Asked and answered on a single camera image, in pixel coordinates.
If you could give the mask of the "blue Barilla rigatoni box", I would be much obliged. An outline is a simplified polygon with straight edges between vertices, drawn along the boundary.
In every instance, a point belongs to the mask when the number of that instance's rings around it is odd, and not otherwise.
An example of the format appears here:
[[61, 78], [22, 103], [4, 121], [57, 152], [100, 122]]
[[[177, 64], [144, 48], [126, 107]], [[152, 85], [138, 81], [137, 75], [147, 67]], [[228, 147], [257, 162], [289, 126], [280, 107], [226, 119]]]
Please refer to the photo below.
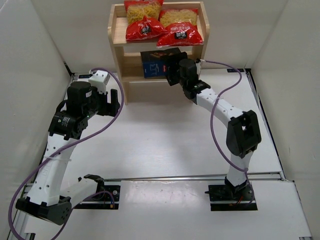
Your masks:
[[162, 77], [165, 75], [166, 66], [162, 57], [172, 56], [181, 53], [178, 47], [166, 50], [141, 51], [141, 62], [145, 78]]

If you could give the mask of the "red fusilli pasta bag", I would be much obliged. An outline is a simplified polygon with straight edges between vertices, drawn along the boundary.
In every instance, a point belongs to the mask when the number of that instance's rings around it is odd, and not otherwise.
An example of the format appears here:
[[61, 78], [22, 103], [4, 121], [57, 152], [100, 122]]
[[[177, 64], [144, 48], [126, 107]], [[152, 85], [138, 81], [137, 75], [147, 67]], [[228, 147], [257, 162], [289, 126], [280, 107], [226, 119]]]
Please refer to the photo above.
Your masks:
[[162, 0], [125, 0], [124, 7], [128, 26], [125, 40], [142, 41], [161, 37], [168, 33], [159, 21]]
[[159, 37], [157, 47], [197, 46], [203, 38], [197, 27], [198, 9], [166, 9], [159, 15], [167, 33]]

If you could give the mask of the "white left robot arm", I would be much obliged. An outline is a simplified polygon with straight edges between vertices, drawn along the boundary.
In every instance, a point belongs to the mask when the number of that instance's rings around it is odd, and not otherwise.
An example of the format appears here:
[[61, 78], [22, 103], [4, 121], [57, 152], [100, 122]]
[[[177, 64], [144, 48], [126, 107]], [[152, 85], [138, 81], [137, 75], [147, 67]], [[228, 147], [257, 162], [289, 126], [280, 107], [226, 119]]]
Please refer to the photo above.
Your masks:
[[87, 198], [104, 195], [103, 178], [87, 174], [78, 182], [61, 190], [71, 155], [81, 139], [89, 120], [95, 116], [118, 115], [121, 105], [117, 89], [99, 91], [86, 81], [76, 81], [67, 88], [67, 98], [59, 103], [48, 129], [44, 165], [25, 197], [15, 207], [35, 218], [61, 226], [69, 219], [72, 209]]

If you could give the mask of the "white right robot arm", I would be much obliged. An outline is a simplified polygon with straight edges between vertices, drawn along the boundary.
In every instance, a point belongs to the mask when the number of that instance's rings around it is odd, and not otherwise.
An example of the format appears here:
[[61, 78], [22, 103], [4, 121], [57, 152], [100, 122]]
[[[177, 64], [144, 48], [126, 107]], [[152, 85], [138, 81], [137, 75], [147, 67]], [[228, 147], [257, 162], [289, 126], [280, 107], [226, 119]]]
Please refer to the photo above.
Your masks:
[[161, 57], [166, 67], [165, 77], [170, 86], [179, 84], [184, 95], [194, 104], [208, 110], [210, 118], [217, 118], [226, 127], [226, 146], [230, 157], [223, 152], [215, 133], [212, 138], [216, 148], [229, 164], [224, 185], [208, 193], [218, 201], [235, 201], [251, 190], [248, 170], [253, 152], [262, 141], [257, 114], [243, 111], [222, 98], [222, 94], [239, 83], [215, 93], [213, 88], [200, 79], [203, 59], [192, 60], [185, 52]]

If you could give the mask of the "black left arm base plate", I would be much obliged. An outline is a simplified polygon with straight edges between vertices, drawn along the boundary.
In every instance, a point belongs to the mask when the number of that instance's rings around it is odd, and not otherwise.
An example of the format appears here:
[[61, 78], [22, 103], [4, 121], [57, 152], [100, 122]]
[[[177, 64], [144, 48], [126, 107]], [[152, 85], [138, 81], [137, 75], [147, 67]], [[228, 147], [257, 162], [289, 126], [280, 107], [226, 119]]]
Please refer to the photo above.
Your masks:
[[108, 193], [101, 193], [97, 196], [87, 198], [85, 201], [75, 206], [76, 210], [118, 210], [121, 195], [121, 182], [120, 181], [105, 181], [104, 187], [101, 191]]

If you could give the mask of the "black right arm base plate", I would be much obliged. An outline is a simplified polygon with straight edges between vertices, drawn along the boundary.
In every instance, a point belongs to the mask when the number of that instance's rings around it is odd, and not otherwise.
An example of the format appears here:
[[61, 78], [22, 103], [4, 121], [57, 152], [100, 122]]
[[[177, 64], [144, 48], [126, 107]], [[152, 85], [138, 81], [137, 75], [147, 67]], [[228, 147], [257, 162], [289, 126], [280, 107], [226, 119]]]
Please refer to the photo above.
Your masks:
[[209, 185], [204, 192], [209, 196], [212, 212], [257, 211], [257, 203], [252, 188], [247, 185], [233, 192], [227, 185]]

